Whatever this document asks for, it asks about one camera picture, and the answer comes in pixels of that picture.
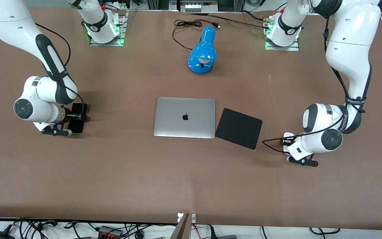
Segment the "desk lamp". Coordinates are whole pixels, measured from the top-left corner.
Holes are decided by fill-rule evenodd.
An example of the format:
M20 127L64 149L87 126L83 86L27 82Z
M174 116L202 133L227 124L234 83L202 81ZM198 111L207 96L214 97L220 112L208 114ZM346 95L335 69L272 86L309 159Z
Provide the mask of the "desk lamp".
M216 49L213 46L216 30L206 26L201 34L200 42L192 49L188 57L188 67L197 74L204 74L211 70L213 61L217 59Z

